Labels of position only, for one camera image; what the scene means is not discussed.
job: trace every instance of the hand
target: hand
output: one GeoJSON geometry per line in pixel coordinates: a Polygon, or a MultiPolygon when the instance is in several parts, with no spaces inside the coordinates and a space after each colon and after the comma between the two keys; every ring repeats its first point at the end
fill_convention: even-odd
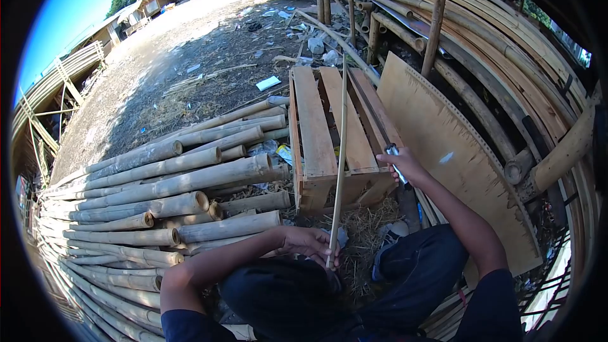
{"type": "Polygon", "coordinates": [[[395,182],[399,182],[399,174],[395,172],[393,164],[401,171],[403,177],[405,177],[414,187],[418,187],[421,180],[430,176],[429,172],[420,165],[408,147],[399,148],[398,156],[376,155],[376,159],[379,162],[389,164],[389,171],[392,172],[395,182]]]}
{"type": "MultiPolygon", "coordinates": [[[[310,257],[325,267],[325,261],[331,254],[330,235],[318,228],[305,228],[296,226],[278,226],[278,232],[283,238],[283,246],[278,253],[298,253],[310,257]]],[[[334,253],[334,266],[338,267],[340,246],[336,246],[334,253]]]]}

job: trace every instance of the rock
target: rock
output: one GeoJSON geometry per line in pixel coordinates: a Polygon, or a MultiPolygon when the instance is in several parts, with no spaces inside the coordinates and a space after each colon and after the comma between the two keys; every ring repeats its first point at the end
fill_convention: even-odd
{"type": "Polygon", "coordinates": [[[323,39],[320,37],[313,37],[308,39],[308,50],[310,50],[313,54],[323,54],[325,51],[325,45],[323,44],[323,39]]]}

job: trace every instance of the sneaker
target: sneaker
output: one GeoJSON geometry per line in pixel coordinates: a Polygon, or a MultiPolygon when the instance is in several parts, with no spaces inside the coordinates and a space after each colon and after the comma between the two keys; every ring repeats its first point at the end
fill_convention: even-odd
{"type": "Polygon", "coordinates": [[[374,258],[374,266],[371,269],[371,279],[373,281],[383,281],[384,277],[380,273],[380,258],[387,249],[394,246],[400,238],[407,236],[410,233],[409,227],[403,221],[397,221],[393,224],[390,230],[384,235],[384,240],[380,250],[376,253],[374,258]]]}

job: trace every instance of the stack of bamboo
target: stack of bamboo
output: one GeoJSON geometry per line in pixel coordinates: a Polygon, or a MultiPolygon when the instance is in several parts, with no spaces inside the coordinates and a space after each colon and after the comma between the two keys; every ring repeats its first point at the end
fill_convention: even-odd
{"type": "MultiPolygon", "coordinates": [[[[163,340],[165,269],[282,224],[278,210],[291,206],[285,191],[212,198],[289,178],[287,164],[246,155],[250,145],[288,135],[288,103],[271,96],[169,133],[42,193],[34,229],[42,256],[100,339],[163,340]]],[[[252,337],[247,325],[227,327],[239,338],[252,337]]]]}

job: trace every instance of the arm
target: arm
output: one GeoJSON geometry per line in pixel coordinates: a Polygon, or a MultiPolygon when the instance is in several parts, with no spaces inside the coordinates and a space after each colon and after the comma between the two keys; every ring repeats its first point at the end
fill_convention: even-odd
{"type": "Polygon", "coordinates": [[[240,242],[203,251],[165,272],[161,285],[161,314],[173,309],[204,314],[199,292],[270,251],[306,255],[324,267],[327,255],[331,253],[329,243],[330,235],[322,230],[278,226],[240,242]]]}
{"type": "MultiPolygon", "coordinates": [[[[419,187],[435,203],[452,226],[452,230],[465,246],[477,266],[479,279],[497,269],[508,269],[505,248],[489,223],[426,171],[409,148],[399,148],[399,155],[378,155],[381,162],[396,165],[414,187],[419,187]]],[[[398,175],[390,171],[398,182],[398,175]]]]}

